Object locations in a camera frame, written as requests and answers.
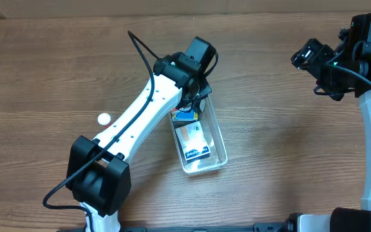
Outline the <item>blue yellow VapoDrops box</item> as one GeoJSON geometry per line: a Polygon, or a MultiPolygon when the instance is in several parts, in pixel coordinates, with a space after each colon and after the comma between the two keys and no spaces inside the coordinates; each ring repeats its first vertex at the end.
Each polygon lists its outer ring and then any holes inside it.
{"type": "Polygon", "coordinates": [[[177,111],[171,114],[172,121],[177,122],[194,122],[198,120],[198,114],[195,111],[182,112],[177,111]]]}

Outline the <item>white Hansaplast box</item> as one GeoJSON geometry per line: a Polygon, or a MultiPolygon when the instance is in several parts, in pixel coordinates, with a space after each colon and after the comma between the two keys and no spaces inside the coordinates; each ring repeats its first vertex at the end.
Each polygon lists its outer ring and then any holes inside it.
{"type": "Polygon", "coordinates": [[[204,159],[210,155],[210,148],[204,137],[200,121],[176,128],[175,132],[187,163],[204,159]]]}

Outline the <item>clear plastic container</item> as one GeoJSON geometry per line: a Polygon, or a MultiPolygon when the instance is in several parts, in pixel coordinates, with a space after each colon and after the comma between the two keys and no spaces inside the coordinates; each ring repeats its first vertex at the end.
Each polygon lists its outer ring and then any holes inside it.
{"type": "Polygon", "coordinates": [[[185,173],[190,175],[220,169],[227,163],[228,156],[211,98],[208,97],[202,100],[200,105],[195,107],[192,111],[195,111],[198,114],[197,121],[200,121],[202,125],[204,137],[209,145],[211,153],[204,159],[198,159],[187,163],[180,147],[180,142],[176,136],[175,129],[193,122],[172,121],[171,113],[169,113],[168,117],[173,130],[173,136],[182,169],[185,173]]]}

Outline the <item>orange bottle white cap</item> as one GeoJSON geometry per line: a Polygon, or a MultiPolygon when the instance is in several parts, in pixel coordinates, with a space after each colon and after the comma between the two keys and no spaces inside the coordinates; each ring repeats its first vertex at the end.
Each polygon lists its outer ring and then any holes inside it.
{"type": "Polygon", "coordinates": [[[108,113],[101,113],[101,114],[99,114],[98,117],[97,117],[97,122],[101,126],[107,128],[109,126],[109,124],[111,123],[111,116],[110,116],[110,114],[108,114],[108,113]]]}

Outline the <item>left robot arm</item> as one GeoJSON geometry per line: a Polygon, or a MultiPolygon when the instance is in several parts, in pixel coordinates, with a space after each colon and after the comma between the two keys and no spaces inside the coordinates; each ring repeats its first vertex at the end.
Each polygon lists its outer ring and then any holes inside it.
{"type": "Polygon", "coordinates": [[[66,187],[85,212],[85,231],[120,230],[117,213],[131,189],[131,159],[170,110],[192,110],[207,98],[207,76],[217,62],[214,46],[200,37],[185,52],[157,58],[128,109],[94,139],[80,136],[72,144],[66,187]]]}

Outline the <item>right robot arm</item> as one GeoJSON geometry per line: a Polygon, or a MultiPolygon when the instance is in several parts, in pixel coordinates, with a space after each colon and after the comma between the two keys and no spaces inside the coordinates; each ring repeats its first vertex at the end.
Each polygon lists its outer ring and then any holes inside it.
{"type": "Polygon", "coordinates": [[[316,79],[314,93],[340,101],[353,93],[365,126],[365,186],[360,209],[336,208],[328,215],[293,213],[275,231],[371,231],[371,13],[352,18],[341,29],[336,49],[309,39],[292,65],[316,79]]]}

